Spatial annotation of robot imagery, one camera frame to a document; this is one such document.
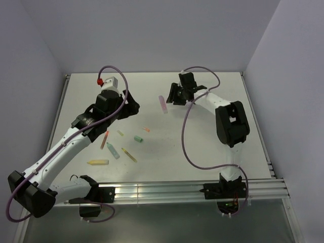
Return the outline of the orange thin pen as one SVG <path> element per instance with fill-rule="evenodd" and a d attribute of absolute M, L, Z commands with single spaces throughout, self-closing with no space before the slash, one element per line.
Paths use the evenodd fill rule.
<path fill-rule="evenodd" d="M 104 137 L 103 137 L 103 141 L 102 141 L 101 146 L 100 146 L 101 150 L 104 148 L 104 146 L 106 144 L 108 135 L 109 135 L 109 131 L 106 131 L 105 134 L 104 134 Z"/>

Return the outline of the green highlighter pen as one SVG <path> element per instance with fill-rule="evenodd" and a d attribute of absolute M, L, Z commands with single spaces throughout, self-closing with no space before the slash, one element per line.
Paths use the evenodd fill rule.
<path fill-rule="evenodd" d="M 107 148 L 108 148 L 108 150 L 110 151 L 110 153 L 112 154 L 112 156 L 113 156 L 115 159 L 119 159 L 119 158 L 120 158 L 119 153 L 116 151 L 116 149 L 113 147 L 112 144 L 107 143 Z"/>

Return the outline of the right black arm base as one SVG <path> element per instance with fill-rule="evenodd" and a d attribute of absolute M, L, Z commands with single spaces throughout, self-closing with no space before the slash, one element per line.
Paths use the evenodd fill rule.
<path fill-rule="evenodd" d="M 206 200 L 226 199 L 227 201 L 217 202 L 217 207 L 221 213 L 234 214 L 239 210 L 240 198 L 246 198 L 248 195 L 245 182 L 241 177 L 235 181 L 220 180 L 217 183 L 205 183 L 199 190 L 204 194 Z"/>

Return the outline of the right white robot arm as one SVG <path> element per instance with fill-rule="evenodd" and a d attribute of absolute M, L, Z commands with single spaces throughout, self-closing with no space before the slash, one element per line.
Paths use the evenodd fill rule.
<path fill-rule="evenodd" d="M 224 197 L 231 197 L 237 190 L 234 181 L 239 179 L 243 173 L 239 165 L 240 154 L 242 144 L 250 133 L 244 106 L 240 101 L 227 101 L 212 93 L 212 90 L 217 86 L 207 88 L 203 85 L 197 85 L 191 72 L 180 73 L 179 80 L 178 83 L 171 84 L 166 102 L 183 106 L 190 103 L 181 130 L 181 146 L 184 155 L 186 159 L 189 159 L 185 151 L 184 131 L 189 112 L 196 104 L 215 116 L 216 134 L 219 141 L 226 146 L 227 158 L 224 165 L 207 168 L 195 165 L 194 167 L 200 170 L 220 168 L 220 179 L 225 180 L 219 185 L 220 194 Z"/>

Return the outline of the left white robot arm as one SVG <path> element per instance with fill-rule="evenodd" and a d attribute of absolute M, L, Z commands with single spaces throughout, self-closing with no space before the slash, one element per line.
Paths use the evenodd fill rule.
<path fill-rule="evenodd" d="M 40 218 L 51 208 L 67 200 L 93 202 L 99 195 L 99 184 L 87 175 L 82 175 L 64 186 L 53 181 L 66 165 L 84 148 L 104 134 L 115 121 L 138 114 L 140 105 L 128 90 L 121 94 L 104 90 L 84 113 L 72 122 L 63 138 L 38 162 L 23 173 L 13 171 L 8 176 L 12 195 L 10 201 L 17 201 Z"/>

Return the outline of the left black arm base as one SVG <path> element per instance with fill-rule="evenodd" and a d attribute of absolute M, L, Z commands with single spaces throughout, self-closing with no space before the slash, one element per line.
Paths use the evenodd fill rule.
<path fill-rule="evenodd" d="M 100 187 L 96 186 L 90 190 L 88 195 L 83 198 L 74 198 L 68 200 L 69 204 L 79 204 L 79 215 L 83 220 L 91 223 L 101 223 L 108 221 L 115 215 L 115 208 L 110 205 L 114 202 L 115 187 Z M 111 211 L 110 216 L 105 219 L 95 219 L 104 209 Z"/>

